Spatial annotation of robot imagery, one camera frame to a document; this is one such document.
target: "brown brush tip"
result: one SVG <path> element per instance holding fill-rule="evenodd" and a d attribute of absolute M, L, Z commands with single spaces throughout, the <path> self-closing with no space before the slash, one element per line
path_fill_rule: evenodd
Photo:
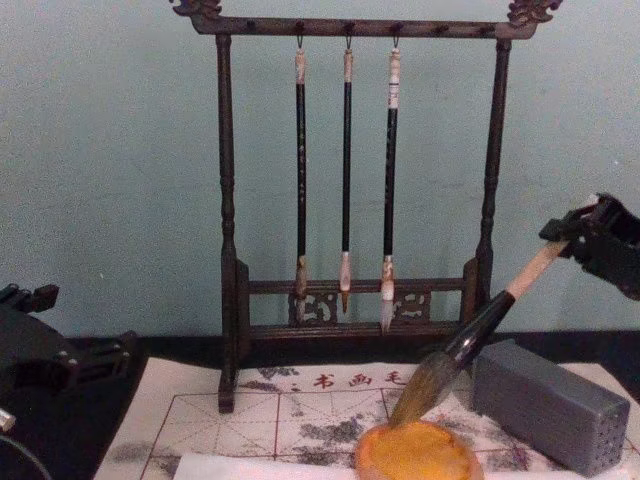
<path fill-rule="evenodd" d="M 427 355 L 404 387 L 389 425 L 398 427 L 419 420 L 442 400 L 442 394 L 447 393 L 458 373 L 455 361 L 446 353 Z"/>
<path fill-rule="evenodd" d="M 349 292 L 342 292 L 342 313 L 347 313 L 349 307 Z"/>
<path fill-rule="evenodd" d="M 307 310 L 307 302 L 305 299 L 298 299 L 296 301 L 296 318 L 298 322 L 302 323 L 304 321 L 304 314 Z"/>

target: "cable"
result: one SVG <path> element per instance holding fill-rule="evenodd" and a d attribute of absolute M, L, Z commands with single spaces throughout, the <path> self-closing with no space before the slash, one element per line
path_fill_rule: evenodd
<path fill-rule="evenodd" d="M 38 460 L 38 457 L 36 457 L 33 453 L 31 453 L 31 451 L 29 451 L 27 447 L 22 445 L 20 442 L 16 442 L 12 438 L 7 437 L 6 435 L 0 435 L 0 442 L 5 442 L 6 444 L 18 450 L 22 455 L 27 457 L 31 461 L 31 463 L 36 466 L 45 480 L 53 480 L 53 477 L 47 471 L 47 468 L 42 464 L 40 460 Z"/>

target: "carved wooden panel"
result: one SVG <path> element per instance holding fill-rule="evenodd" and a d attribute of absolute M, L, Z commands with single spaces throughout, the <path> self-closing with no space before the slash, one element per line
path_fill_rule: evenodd
<path fill-rule="evenodd" d="M 296 297 L 289 295 L 289 325 L 310 327 L 338 323 L 338 294 L 314 293 L 307 295 L 306 309 L 302 321 L 296 315 Z"/>
<path fill-rule="evenodd" d="M 397 295 L 393 303 L 395 325 L 414 325 L 430 321 L 431 292 L 416 291 Z"/>

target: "wooden brush rack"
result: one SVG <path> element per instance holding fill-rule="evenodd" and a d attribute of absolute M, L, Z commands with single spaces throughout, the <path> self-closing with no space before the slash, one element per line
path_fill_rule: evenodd
<path fill-rule="evenodd" d="M 254 18 L 220 15 L 220 0 L 180 0 L 174 11 L 191 18 L 199 34 L 215 35 L 218 59 L 218 128 L 220 144 L 220 185 L 222 187 L 222 334 L 224 366 L 218 386 L 220 412 L 232 412 L 234 388 L 240 361 L 250 351 L 254 340 L 309 338 L 378 337 L 380 326 L 373 322 L 338 323 L 338 280 L 315 280 L 308 283 L 309 321 L 299 322 L 295 315 L 293 281 L 249 280 L 249 268 L 238 259 L 234 243 L 234 158 L 231 85 L 231 38 L 234 35 L 322 36 L 322 37 L 412 37 L 479 39 L 496 42 L 496 68 L 491 102 L 487 143 L 484 199 L 480 222 L 480 239 L 475 256 L 464 264 L 459 278 L 423 278 L 396 280 L 398 306 L 390 338 L 420 336 L 425 341 L 441 339 L 469 322 L 474 312 L 490 298 L 493 250 L 491 232 L 495 213 L 495 196 L 500 169 L 500 149 L 504 123 L 507 70 L 512 40 L 531 38 L 537 25 L 551 19 L 562 0 L 514 0 L 509 4 L 506 22 L 396 21 L 318 18 Z M 380 291 L 379 279 L 355 280 L 351 293 Z M 431 293 L 461 292 L 458 322 L 436 322 L 429 315 Z M 289 296 L 289 324 L 252 326 L 249 321 L 251 295 Z"/>

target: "gray block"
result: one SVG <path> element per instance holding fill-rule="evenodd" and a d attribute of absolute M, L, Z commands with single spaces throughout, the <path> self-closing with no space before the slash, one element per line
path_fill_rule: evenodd
<path fill-rule="evenodd" d="M 472 405 L 581 475 L 620 461 L 629 401 L 513 341 L 489 345 L 476 358 Z"/>

